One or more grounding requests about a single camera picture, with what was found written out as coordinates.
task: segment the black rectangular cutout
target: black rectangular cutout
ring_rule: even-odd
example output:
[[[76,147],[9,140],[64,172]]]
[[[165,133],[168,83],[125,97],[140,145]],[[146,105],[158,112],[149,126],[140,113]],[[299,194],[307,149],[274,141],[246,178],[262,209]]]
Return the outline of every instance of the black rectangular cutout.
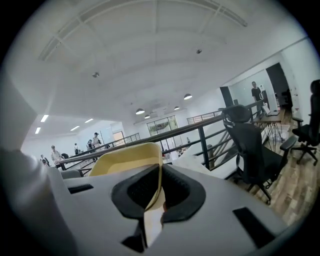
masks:
[[[233,210],[233,213],[258,248],[265,246],[275,239],[275,236],[262,225],[248,208],[236,209]]]
[[[86,191],[86,190],[90,190],[93,189],[94,187],[90,184],[83,184],[80,186],[74,186],[74,187],[68,187],[68,190],[70,192],[70,194],[75,194],[75,193],[79,193],[82,191]]]

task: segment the wooden table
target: wooden table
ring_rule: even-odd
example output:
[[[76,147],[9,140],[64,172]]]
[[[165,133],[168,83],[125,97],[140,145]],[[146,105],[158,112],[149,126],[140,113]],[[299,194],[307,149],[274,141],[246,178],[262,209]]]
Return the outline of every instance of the wooden table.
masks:
[[[274,137],[272,139],[272,142],[273,142],[273,151],[275,152],[276,151],[276,133],[278,132],[280,138],[281,138],[281,142],[283,142],[283,138],[282,138],[282,120],[284,118],[284,115],[285,115],[285,110],[284,109],[281,109],[279,111],[279,114],[278,115],[272,115],[272,116],[266,116],[265,114],[263,114],[263,116],[260,118],[259,116],[257,116],[255,119],[253,119],[253,123],[254,124],[259,124],[259,128],[262,126],[263,127],[263,124],[266,124],[266,127],[269,126],[269,131],[268,133],[266,133],[266,130],[263,129],[264,131],[264,134],[266,136],[266,138],[268,139],[270,134],[273,135],[273,130],[274,130]],[[277,126],[277,124],[280,124],[280,127],[281,127],[281,132]]]

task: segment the ceiling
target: ceiling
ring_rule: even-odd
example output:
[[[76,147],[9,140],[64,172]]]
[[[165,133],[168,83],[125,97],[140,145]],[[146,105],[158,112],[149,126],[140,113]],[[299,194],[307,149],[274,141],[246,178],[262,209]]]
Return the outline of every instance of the ceiling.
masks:
[[[100,121],[92,120],[88,123],[85,123],[85,121],[87,121],[89,118],[49,115],[45,122],[40,122],[42,117],[43,115],[38,115],[34,120],[25,137],[27,140],[52,138],[52,136],[77,135],[82,130],[89,128]],[[76,126],[79,126],[79,128],[70,131],[72,128]],[[41,129],[38,134],[35,134],[37,127],[41,127]]]
[[[139,122],[138,108],[167,114],[221,86],[217,56],[235,35],[253,36],[265,9],[263,0],[47,1],[5,68],[39,115]]]

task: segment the wood plank flooring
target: wood plank flooring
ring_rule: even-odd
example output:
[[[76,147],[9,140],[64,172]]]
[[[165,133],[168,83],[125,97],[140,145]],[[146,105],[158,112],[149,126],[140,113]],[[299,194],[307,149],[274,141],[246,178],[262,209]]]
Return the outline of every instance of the wood plank flooring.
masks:
[[[289,136],[292,135],[292,129],[297,127],[289,111],[285,112],[282,124],[290,125]],[[283,151],[280,150],[280,145],[281,143],[277,142],[276,153],[283,155]],[[320,147],[317,146],[316,148],[319,149],[316,153],[316,157],[319,159]],[[289,153],[288,163],[282,169],[278,179],[268,189],[272,198],[269,207],[282,216],[282,219],[288,225],[291,225],[308,214],[320,188],[320,162],[316,166],[313,166],[313,158],[306,154],[300,164],[297,164],[297,159],[301,154],[302,152],[297,150]],[[245,190],[249,187],[249,185],[243,181],[239,181],[238,186]],[[258,186],[254,186],[250,194],[263,202],[267,201],[267,197]]]

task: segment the black shirt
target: black shirt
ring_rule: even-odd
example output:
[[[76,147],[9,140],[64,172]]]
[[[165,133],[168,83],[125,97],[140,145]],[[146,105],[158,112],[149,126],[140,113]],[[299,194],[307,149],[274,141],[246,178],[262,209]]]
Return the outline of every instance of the black shirt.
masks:
[[[261,93],[261,91],[260,91],[259,88],[256,88],[256,89],[252,88],[251,89],[251,93],[252,93],[252,96],[255,97],[256,101],[260,101],[260,93]]]

